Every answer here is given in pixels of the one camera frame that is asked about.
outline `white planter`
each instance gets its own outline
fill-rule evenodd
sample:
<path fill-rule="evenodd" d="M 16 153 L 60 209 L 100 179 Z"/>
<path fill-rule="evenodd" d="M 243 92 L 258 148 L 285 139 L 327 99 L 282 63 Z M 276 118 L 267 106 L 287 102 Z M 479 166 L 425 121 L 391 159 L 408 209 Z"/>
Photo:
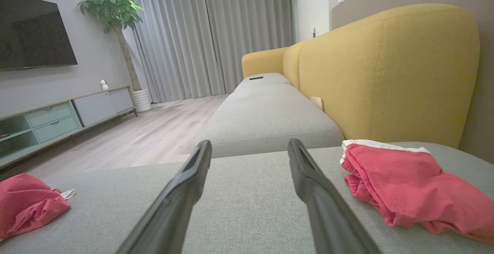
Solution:
<path fill-rule="evenodd" d="M 149 101 L 149 93 L 147 89 L 134 92 L 134 98 L 136 103 L 135 110 L 137 113 L 146 112 L 153 109 L 151 102 Z"/>

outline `gray wall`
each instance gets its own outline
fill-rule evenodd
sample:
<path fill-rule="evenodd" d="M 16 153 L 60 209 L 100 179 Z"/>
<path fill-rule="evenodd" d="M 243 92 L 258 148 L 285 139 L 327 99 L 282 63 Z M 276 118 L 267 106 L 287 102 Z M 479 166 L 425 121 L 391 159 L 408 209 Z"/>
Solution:
<path fill-rule="evenodd" d="M 100 80 L 130 85 L 116 35 L 76 10 L 82 0 L 45 1 L 58 4 L 78 65 L 0 71 L 0 116 L 101 90 Z"/>
<path fill-rule="evenodd" d="M 465 8 L 480 30 L 480 66 L 460 149 L 494 163 L 494 0 L 345 0 L 332 9 L 337 28 L 391 8 L 445 3 Z"/>

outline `sofa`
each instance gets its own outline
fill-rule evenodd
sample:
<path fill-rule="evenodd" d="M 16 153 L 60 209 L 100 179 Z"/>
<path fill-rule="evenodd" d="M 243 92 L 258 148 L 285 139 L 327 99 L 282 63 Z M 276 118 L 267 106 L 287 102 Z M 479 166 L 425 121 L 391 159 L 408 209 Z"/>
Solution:
<path fill-rule="evenodd" d="M 290 138 L 307 148 L 343 138 L 458 148 L 479 56 L 468 11 L 445 4 L 390 9 L 245 55 L 245 79 L 196 142 L 210 140 L 213 157 L 283 151 Z M 310 97 L 321 98 L 324 111 Z"/>
<path fill-rule="evenodd" d="M 383 254 L 494 252 L 493 245 L 453 232 L 434 235 L 421 226 L 387 226 L 345 184 L 347 173 L 339 162 L 343 137 L 421 140 L 393 144 L 425 147 L 445 171 L 494 199 L 494 165 L 455 149 L 479 54 L 471 15 L 425 4 L 366 20 L 244 57 L 246 79 L 199 137 L 211 139 L 217 158 L 192 211 L 183 253 L 315 253 L 307 208 L 291 178 L 286 152 L 291 137 L 312 148 L 316 163 Z M 258 75 L 265 78 L 249 79 Z M 323 100 L 324 111 L 310 96 Z M 76 189 L 68 200 L 72 208 L 43 228 L 1 242 L 0 252 L 111 254 L 181 166 L 44 180 L 61 191 Z"/>
<path fill-rule="evenodd" d="M 447 146 L 396 143 L 429 150 L 439 165 L 494 199 L 494 165 Z M 453 232 L 387 226 L 370 204 L 354 199 L 343 177 L 341 147 L 309 149 L 383 254 L 491 254 L 494 245 Z M 72 208 L 47 226 L 0 243 L 2 254 L 112 254 L 182 163 L 156 164 L 46 180 L 75 188 Z M 212 159 L 203 196 L 192 210 L 184 254 L 315 253 L 307 207 L 293 187 L 284 152 Z"/>

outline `light green drawer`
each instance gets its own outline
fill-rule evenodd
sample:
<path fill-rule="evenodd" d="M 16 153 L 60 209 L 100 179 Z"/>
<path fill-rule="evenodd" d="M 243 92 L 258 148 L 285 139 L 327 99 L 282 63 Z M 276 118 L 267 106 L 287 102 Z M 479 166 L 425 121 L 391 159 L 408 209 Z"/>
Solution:
<path fill-rule="evenodd" d="M 73 117 L 69 117 L 35 129 L 34 132 L 39 142 L 43 143 L 74 129 L 77 129 L 76 122 Z"/>
<path fill-rule="evenodd" d="M 28 117 L 32 127 L 37 127 L 70 115 L 72 114 L 70 113 L 69 106 L 63 103 L 27 113 L 26 117 Z"/>

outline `television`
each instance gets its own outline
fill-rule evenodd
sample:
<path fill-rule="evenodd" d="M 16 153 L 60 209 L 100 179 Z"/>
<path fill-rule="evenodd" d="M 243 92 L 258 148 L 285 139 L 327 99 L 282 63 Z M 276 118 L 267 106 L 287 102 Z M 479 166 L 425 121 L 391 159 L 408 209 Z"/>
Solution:
<path fill-rule="evenodd" d="M 77 64 L 56 3 L 0 0 L 0 71 Z"/>

